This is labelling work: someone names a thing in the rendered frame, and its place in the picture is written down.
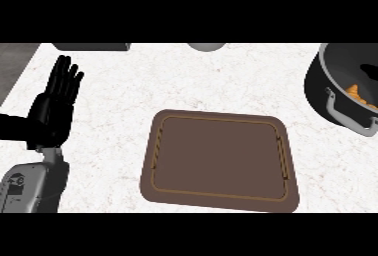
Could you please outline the dark grey flat block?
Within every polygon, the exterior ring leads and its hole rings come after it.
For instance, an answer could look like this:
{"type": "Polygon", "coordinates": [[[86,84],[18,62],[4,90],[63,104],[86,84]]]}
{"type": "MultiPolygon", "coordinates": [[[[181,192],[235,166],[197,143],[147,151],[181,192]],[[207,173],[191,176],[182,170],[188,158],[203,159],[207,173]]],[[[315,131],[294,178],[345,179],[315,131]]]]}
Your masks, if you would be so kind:
{"type": "Polygon", "coordinates": [[[61,51],[129,51],[132,43],[54,43],[61,51]]]}

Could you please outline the grey round object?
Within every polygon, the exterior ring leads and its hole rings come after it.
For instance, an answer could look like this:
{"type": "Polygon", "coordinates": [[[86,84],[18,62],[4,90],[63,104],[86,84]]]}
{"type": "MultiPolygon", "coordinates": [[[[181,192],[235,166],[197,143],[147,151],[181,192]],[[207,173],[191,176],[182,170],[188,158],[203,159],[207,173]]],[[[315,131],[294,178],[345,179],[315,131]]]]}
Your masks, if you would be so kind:
{"type": "Polygon", "coordinates": [[[201,52],[218,51],[225,44],[224,43],[191,43],[190,46],[201,52]]]}

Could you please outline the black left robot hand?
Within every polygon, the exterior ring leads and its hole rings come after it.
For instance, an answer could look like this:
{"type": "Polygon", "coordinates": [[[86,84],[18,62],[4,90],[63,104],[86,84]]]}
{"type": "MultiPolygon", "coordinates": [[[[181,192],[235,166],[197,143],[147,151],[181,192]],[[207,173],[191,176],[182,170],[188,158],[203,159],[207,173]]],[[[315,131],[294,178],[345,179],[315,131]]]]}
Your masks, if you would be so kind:
{"type": "Polygon", "coordinates": [[[74,104],[85,73],[71,57],[61,55],[45,91],[37,95],[29,116],[0,114],[0,140],[26,141],[29,150],[60,148],[73,123],[74,104]]]}

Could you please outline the brown tray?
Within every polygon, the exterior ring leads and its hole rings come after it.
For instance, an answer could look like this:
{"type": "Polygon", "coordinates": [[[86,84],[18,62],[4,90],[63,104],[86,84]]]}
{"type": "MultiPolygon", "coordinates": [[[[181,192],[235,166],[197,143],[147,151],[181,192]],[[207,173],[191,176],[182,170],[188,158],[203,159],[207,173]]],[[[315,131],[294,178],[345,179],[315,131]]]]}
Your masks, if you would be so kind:
{"type": "Polygon", "coordinates": [[[153,202],[293,212],[300,196],[283,121],[271,116],[160,111],[141,193],[153,202]]]}

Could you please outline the orange croissant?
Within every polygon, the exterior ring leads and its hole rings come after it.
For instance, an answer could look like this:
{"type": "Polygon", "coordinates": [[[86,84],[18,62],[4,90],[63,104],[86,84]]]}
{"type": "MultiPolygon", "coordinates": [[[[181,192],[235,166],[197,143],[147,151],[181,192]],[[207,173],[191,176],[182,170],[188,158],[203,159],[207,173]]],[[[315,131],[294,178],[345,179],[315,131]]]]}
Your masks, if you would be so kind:
{"type": "Polygon", "coordinates": [[[353,84],[348,89],[346,89],[348,94],[367,106],[370,106],[373,109],[378,110],[378,107],[371,104],[361,96],[359,94],[359,86],[353,84]]]}

